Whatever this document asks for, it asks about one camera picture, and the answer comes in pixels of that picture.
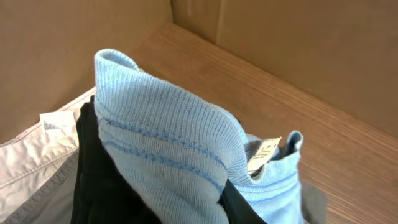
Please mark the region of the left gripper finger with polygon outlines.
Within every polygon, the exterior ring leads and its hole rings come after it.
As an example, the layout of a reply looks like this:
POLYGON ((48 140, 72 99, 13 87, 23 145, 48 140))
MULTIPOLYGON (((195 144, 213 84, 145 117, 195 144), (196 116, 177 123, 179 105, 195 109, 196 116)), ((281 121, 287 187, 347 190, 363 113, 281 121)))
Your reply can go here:
POLYGON ((219 199, 230 224, 266 224, 228 179, 219 199))

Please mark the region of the light blue printed t-shirt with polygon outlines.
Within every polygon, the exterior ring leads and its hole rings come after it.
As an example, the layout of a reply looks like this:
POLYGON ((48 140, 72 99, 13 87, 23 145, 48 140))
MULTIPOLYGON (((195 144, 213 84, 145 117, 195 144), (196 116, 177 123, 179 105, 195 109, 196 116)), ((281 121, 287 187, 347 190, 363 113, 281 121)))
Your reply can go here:
POLYGON ((266 223, 303 223, 303 136, 246 134, 223 108, 140 70, 123 53, 95 54, 99 138, 120 174, 162 223, 227 223, 227 182, 266 223))

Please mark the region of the black folded garment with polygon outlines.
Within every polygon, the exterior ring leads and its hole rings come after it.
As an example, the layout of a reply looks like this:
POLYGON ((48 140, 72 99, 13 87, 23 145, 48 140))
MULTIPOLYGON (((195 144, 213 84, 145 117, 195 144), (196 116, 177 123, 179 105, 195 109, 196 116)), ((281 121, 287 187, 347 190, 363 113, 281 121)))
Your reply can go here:
POLYGON ((72 224, 156 224, 156 214, 124 180, 98 136, 94 97, 76 123, 78 167, 72 224))

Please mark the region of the grey folded garment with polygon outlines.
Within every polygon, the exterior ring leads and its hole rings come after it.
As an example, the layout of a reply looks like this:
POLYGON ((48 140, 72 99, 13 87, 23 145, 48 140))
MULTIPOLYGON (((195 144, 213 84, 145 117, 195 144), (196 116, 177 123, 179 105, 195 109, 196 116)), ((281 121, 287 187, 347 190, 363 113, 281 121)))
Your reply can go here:
POLYGON ((74 152, 3 224, 70 224, 78 156, 74 152))

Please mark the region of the white folded garment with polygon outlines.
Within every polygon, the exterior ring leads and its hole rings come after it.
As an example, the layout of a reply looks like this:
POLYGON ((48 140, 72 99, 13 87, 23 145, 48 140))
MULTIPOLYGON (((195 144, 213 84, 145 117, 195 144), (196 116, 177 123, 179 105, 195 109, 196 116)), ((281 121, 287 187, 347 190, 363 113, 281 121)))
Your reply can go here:
POLYGON ((42 121, 1 144, 1 220, 35 193, 78 149, 75 121, 81 106, 96 92, 92 88, 50 114, 71 122, 46 131, 42 121))

